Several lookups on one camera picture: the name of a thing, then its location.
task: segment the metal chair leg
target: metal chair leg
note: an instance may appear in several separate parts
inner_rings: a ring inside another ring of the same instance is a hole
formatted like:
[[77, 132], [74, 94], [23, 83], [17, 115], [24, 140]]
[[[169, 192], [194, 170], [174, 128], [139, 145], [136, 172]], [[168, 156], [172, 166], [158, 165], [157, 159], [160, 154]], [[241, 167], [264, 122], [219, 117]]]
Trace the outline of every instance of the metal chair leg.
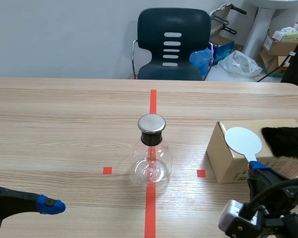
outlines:
[[207, 74], [203, 77], [202, 81], [205, 81], [206, 78], [208, 77], [212, 67], [213, 67], [213, 63], [214, 63], [214, 57], [213, 57], [213, 43], [209, 42], [209, 44], [211, 45], [211, 62], [210, 62], [210, 67], [209, 70], [207, 72]]
[[134, 79], [137, 79], [137, 76], [138, 76], [138, 75], [136, 75], [135, 64], [134, 64], [134, 53], [135, 53], [135, 43], [136, 42], [138, 42], [138, 40], [133, 41], [133, 54], [132, 54], [132, 57], [131, 57], [131, 63], [132, 63], [132, 66], [133, 66]]

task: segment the sink pedestal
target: sink pedestal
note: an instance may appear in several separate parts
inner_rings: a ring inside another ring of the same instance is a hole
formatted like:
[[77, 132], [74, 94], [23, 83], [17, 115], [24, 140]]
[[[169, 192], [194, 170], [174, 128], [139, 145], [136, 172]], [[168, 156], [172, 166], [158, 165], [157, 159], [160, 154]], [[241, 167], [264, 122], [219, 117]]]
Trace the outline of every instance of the sink pedestal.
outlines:
[[243, 53], [252, 59], [256, 60], [258, 57], [274, 12], [275, 9], [258, 8], [257, 16], [243, 50]]

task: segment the glass bottle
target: glass bottle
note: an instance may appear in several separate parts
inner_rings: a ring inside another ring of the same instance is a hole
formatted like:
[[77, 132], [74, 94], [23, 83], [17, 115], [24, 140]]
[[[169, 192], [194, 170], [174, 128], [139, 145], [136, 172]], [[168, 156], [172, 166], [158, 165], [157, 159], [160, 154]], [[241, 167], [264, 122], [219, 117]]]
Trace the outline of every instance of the glass bottle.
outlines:
[[165, 120], [157, 114], [147, 114], [138, 120], [142, 132], [132, 147], [131, 175], [137, 183], [163, 184], [172, 172], [172, 152], [162, 139]]

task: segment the wooden table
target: wooden table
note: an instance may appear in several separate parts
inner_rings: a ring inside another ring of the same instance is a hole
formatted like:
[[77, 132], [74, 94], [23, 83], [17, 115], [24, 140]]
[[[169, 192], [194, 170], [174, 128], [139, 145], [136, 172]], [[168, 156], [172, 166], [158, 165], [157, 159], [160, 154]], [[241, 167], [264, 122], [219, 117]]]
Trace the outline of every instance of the wooden table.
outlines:
[[[3, 221], [0, 238], [143, 238], [146, 188], [129, 153], [150, 89], [167, 122], [173, 172], [157, 188], [157, 238], [224, 238], [226, 202], [246, 183], [217, 184], [206, 147], [218, 120], [294, 118], [298, 87], [277, 83], [0, 78], [0, 185], [64, 201], [65, 213]], [[113, 175], [103, 175], [112, 167]], [[198, 178], [197, 170], [206, 171]]]

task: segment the black chair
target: black chair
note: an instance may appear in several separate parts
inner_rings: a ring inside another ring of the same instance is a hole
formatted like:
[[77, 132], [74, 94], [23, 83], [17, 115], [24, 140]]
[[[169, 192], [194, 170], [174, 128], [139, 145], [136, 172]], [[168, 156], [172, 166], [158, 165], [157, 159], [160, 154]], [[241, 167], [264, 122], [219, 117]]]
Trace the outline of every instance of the black chair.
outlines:
[[[213, 65], [213, 54], [208, 74], [189, 62], [195, 51], [205, 50], [211, 31], [210, 16], [203, 10], [188, 8], [149, 8], [138, 18], [138, 40], [133, 42], [132, 66], [134, 78], [163, 80], [205, 80]], [[135, 72], [135, 42], [149, 50], [150, 63]]]

